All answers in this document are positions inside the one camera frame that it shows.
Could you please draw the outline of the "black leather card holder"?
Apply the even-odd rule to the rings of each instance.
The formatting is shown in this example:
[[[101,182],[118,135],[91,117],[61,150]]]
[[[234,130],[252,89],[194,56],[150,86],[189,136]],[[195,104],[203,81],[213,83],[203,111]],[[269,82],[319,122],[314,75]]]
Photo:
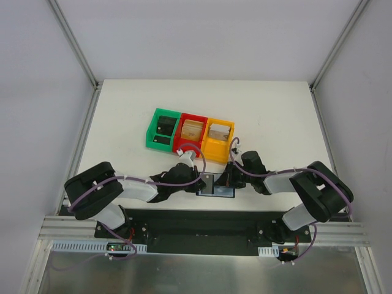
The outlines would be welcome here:
[[[221,175],[219,173],[210,173],[214,175],[214,181]],[[197,196],[215,197],[215,198],[235,198],[235,189],[231,187],[220,187],[214,185],[214,193],[212,195],[200,195],[200,190],[196,192]]]

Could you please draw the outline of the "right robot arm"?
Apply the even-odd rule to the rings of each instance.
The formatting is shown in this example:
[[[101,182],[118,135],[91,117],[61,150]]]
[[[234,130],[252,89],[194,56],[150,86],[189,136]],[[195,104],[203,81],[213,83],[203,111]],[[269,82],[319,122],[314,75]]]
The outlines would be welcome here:
[[[297,193],[301,204],[262,229],[266,239],[278,244],[292,240],[302,227],[329,221],[353,202],[352,191],[322,162],[315,161],[303,170],[273,172],[256,151],[236,150],[235,161],[227,162],[214,183],[234,189],[250,184],[263,195]]]

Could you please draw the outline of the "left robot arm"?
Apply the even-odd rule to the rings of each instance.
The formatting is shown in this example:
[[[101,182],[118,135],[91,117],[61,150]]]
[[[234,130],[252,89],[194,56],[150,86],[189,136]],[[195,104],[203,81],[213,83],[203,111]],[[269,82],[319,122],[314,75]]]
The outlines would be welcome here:
[[[117,198],[160,203],[177,192],[196,193],[206,187],[204,171],[194,165],[195,151],[180,151],[179,163],[168,171],[140,179],[120,175],[109,162],[101,162],[64,184],[69,212],[79,221],[93,219],[115,238],[132,239],[134,229]]]

